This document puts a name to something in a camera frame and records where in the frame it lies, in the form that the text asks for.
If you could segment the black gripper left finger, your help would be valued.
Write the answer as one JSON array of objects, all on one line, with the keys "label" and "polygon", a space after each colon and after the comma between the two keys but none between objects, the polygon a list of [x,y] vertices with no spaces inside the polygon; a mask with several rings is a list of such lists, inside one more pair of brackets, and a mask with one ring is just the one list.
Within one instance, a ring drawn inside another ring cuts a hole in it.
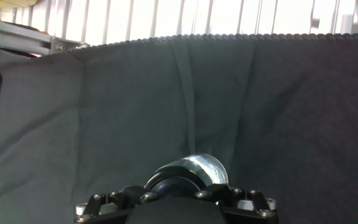
[{"label": "black gripper left finger", "polygon": [[156,193],[139,185],[108,194],[94,194],[75,208],[75,224],[125,223],[134,209],[158,200]]}]

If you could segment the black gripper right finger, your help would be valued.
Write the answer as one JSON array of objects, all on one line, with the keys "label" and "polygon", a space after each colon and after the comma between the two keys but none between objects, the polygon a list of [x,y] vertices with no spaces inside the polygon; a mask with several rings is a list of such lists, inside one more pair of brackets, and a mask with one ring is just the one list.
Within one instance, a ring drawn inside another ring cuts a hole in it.
[{"label": "black gripper right finger", "polygon": [[217,206],[228,224],[278,224],[277,210],[259,190],[242,190],[227,184],[212,184],[196,193],[193,198]]}]

